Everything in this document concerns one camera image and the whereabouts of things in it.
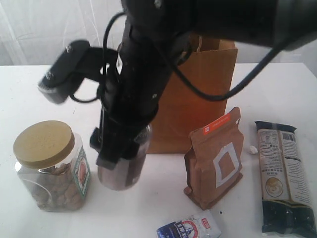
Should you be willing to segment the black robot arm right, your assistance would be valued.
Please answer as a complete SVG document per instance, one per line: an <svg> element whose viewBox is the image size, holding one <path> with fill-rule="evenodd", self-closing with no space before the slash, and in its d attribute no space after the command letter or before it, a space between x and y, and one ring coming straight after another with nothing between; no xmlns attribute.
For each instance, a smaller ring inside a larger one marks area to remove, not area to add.
<svg viewBox="0 0 317 238"><path fill-rule="evenodd" d="M317 38L314 0L124 0L126 16L118 50L103 48L100 127L90 139L96 164L114 169L133 159L135 138L155 118L170 76L198 97L218 102L242 91L281 51ZM178 69L191 33L269 47L270 52L233 89L210 95Z"/></svg>

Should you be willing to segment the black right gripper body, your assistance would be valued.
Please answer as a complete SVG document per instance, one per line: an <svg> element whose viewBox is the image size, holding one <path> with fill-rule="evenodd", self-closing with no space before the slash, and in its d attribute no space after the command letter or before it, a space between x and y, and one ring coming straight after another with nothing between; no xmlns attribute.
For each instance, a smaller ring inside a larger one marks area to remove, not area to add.
<svg viewBox="0 0 317 238"><path fill-rule="evenodd" d="M177 65L187 44L187 32L147 36L126 24L117 50L103 49L103 122L149 124L172 74L165 60Z"/></svg>

